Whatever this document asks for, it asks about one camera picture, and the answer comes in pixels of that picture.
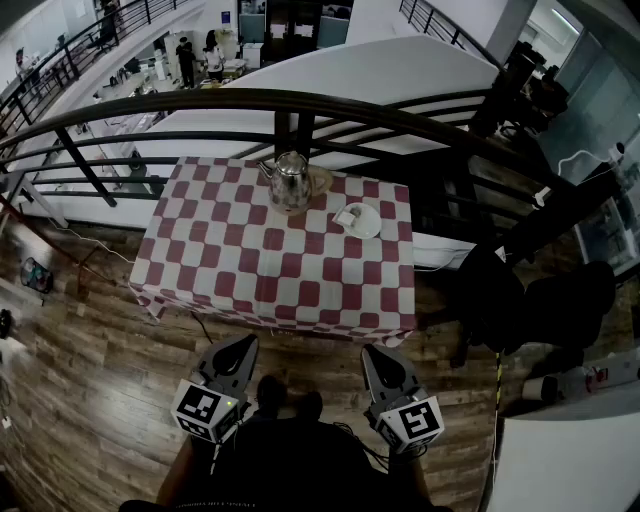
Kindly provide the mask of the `black balcony railing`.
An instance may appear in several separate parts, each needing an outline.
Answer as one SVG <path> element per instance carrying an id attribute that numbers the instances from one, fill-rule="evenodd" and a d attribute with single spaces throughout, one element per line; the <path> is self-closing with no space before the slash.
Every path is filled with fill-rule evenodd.
<path id="1" fill-rule="evenodd" d="M 450 44 L 496 67 L 503 65 L 466 30 L 426 0 L 400 0 L 399 13 L 417 32 Z"/>
<path id="2" fill-rule="evenodd" d="M 37 86 L 22 82 L 17 76 L 14 84 L 0 93 L 0 141 L 41 120 L 71 85 L 106 57 L 199 0 L 117 1 L 116 42 L 103 48 L 96 43 L 103 18 L 101 0 L 96 0 L 94 22 L 72 36 L 62 34 L 51 51 L 32 58 L 39 72 Z"/>

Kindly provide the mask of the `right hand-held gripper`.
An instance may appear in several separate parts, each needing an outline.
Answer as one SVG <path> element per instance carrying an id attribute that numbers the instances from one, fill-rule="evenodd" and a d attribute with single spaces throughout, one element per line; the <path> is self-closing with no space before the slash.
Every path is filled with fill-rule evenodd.
<path id="1" fill-rule="evenodd" d="M 373 402 L 365 413 L 371 428 L 401 454 L 422 448 L 445 430 L 435 396 L 418 387 L 413 363 L 394 348 L 367 344 L 361 351 L 365 387 Z M 394 401 L 388 396 L 399 396 Z"/>

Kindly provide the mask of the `white framed glass panel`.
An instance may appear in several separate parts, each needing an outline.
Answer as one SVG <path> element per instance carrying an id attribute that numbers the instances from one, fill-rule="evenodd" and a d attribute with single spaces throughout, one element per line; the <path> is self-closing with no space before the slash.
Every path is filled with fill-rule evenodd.
<path id="1" fill-rule="evenodd" d="M 607 262 L 619 282 L 640 272 L 640 213 L 626 195 L 609 198 L 575 232 L 585 263 Z"/>

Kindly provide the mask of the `black office chair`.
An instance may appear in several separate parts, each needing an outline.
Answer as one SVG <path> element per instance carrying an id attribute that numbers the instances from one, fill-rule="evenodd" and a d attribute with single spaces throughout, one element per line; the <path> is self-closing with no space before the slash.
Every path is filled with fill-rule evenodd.
<path id="1" fill-rule="evenodd" d="M 495 252 L 474 248 L 459 267 L 454 311 L 462 326 L 451 366 L 465 365 L 471 346 L 510 355 L 528 343 L 571 350 L 592 345 L 616 295 L 612 267 L 591 262 L 525 286 Z"/>

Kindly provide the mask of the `dark wooden cabinet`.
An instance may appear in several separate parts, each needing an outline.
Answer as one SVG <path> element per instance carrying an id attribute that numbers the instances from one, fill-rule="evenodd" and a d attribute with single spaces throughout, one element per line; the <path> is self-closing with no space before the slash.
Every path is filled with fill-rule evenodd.
<path id="1" fill-rule="evenodd" d="M 265 59 L 280 62 L 315 51 L 321 13 L 315 0 L 267 0 Z"/>

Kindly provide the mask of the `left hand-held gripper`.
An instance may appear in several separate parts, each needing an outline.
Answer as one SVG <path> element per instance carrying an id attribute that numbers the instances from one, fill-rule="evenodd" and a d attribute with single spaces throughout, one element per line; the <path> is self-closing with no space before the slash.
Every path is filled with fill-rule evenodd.
<path id="1" fill-rule="evenodd" d="M 211 345 L 172 402 L 176 424 L 188 434 L 221 444 L 249 408 L 245 392 L 257 360 L 256 335 L 238 335 Z"/>

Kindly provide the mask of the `white round plate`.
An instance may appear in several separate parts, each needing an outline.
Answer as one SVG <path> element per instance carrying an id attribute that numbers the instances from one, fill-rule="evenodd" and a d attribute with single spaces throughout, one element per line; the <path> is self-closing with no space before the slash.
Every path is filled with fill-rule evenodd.
<path id="1" fill-rule="evenodd" d="M 348 235 L 355 238 L 368 240 L 376 237 L 382 227 L 382 219 L 378 211 L 373 206 L 365 203 L 351 203 L 341 210 L 351 211 L 354 207 L 360 207 L 363 210 L 362 216 L 357 219 L 350 228 L 344 229 L 342 226 L 339 226 L 342 227 Z"/>

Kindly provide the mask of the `dark curved railing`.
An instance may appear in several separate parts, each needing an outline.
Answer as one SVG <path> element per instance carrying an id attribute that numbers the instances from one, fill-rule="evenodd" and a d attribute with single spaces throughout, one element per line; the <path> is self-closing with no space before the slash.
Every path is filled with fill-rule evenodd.
<path id="1" fill-rule="evenodd" d="M 71 155 L 89 195 L 108 203 L 116 194 L 95 174 L 95 162 L 81 154 L 81 144 L 65 139 L 73 125 L 113 117 L 189 110 L 263 111 L 273 118 L 268 133 L 244 129 L 135 133 L 131 140 L 243 142 L 243 156 L 280 155 L 300 150 L 306 156 L 330 153 L 355 156 L 350 174 L 407 185 L 412 192 L 413 224 L 422 234 L 465 242 L 489 242 L 511 261 L 536 251 L 575 226 L 620 189 L 607 164 L 573 185 L 497 143 L 463 130 L 461 121 L 445 123 L 434 97 L 391 105 L 274 89 L 225 89 L 153 93 L 78 109 L 33 124 L 0 141 L 0 171 L 20 159 L 20 143 L 54 133 L 55 146 Z M 536 209 L 534 194 L 551 192 Z"/>

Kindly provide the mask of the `white power strip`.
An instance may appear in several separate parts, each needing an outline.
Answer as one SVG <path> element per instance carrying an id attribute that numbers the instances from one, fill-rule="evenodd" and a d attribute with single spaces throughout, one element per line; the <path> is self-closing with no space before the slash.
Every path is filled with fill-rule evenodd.
<path id="1" fill-rule="evenodd" d="M 640 358 L 635 352 L 618 354 L 581 367 L 579 389 L 587 394 L 640 381 Z"/>

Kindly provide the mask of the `white side table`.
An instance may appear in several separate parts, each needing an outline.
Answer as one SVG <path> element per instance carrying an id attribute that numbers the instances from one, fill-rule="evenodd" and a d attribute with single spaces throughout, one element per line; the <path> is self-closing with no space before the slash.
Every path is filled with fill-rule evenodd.
<path id="1" fill-rule="evenodd" d="M 640 412 L 507 419 L 487 512 L 628 512 L 640 497 Z"/>

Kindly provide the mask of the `person's black clothing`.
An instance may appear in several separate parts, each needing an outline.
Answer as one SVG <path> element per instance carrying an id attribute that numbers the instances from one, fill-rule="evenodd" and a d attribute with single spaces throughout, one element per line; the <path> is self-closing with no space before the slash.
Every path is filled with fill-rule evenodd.
<path id="1" fill-rule="evenodd" d="M 240 426 L 218 447 L 209 482 L 197 499 L 322 503 L 412 503 L 376 470 L 345 430 L 297 418 Z"/>

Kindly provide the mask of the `person's right forearm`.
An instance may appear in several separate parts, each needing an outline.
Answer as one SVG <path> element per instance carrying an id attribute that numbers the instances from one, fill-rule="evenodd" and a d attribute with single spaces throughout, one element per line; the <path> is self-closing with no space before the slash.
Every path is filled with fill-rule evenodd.
<path id="1" fill-rule="evenodd" d="M 394 488 L 412 503 L 430 509 L 430 501 L 421 457 L 427 448 L 415 448 L 403 453 L 389 452 L 388 475 Z"/>

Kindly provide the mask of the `steel teapot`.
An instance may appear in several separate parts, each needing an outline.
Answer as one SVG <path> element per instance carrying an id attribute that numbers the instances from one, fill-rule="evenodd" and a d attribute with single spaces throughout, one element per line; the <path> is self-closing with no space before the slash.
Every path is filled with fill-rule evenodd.
<path id="1" fill-rule="evenodd" d="M 306 212 L 315 197 L 325 194 L 333 184 L 333 175 L 325 168 L 308 162 L 308 172 L 298 176 L 287 176 L 270 165 L 258 162 L 258 168 L 269 182 L 269 198 L 272 207 L 288 216 Z"/>

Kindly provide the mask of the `white metal frame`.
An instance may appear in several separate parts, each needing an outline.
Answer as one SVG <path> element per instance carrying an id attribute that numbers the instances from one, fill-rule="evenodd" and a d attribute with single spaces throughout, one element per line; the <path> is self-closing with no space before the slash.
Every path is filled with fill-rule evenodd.
<path id="1" fill-rule="evenodd" d="M 45 199 L 31 180 L 26 177 L 24 171 L 0 171 L 0 198 L 5 199 L 12 207 L 17 208 L 21 195 L 26 195 L 26 201 L 28 203 L 35 203 L 58 227 L 63 229 L 69 227 L 62 213 L 56 210 L 54 206 Z"/>

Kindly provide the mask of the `person's black shoe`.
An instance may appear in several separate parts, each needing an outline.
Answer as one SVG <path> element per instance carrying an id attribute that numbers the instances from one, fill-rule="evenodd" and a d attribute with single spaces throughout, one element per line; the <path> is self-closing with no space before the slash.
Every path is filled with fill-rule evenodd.
<path id="1" fill-rule="evenodd" d="M 318 391 L 311 391 L 296 400 L 295 417 L 306 422 L 319 421 L 323 411 L 323 399 Z"/>
<path id="2" fill-rule="evenodd" d="M 257 416 L 267 419 L 276 418 L 280 409 L 286 404 L 287 388 L 276 377 L 265 375 L 258 384 L 256 400 Z"/>

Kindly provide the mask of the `person's left forearm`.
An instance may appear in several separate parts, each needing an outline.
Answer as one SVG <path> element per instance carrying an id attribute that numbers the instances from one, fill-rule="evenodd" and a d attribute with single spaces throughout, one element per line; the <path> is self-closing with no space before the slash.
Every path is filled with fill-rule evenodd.
<path id="1" fill-rule="evenodd" d="M 173 507 L 203 491 L 211 478 L 217 449 L 216 444 L 189 435 L 159 488 L 156 503 Z"/>

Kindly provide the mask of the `paper cup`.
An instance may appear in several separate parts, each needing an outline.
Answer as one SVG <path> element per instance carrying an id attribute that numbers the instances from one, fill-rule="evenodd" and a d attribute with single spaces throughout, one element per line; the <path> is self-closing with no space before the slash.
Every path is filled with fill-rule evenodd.
<path id="1" fill-rule="evenodd" d="M 554 376 L 543 376 L 525 381 L 522 388 L 522 399 L 553 403 L 558 396 L 559 383 Z"/>

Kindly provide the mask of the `red white checkered tablecloth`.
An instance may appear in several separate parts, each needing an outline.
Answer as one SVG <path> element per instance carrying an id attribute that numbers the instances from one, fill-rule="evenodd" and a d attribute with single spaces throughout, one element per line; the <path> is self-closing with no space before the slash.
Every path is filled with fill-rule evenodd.
<path id="1" fill-rule="evenodd" d="M 336 173 L 298 216 L 270 205 L 251 162 L 183 157 L 145 232 L 129 279 L 154 317 L 171 307 L 251 325 L 399 345 L 415 327 L 410 193 Z M 373 206 L 368 240 L 333 222 L 351 203 Z"/>

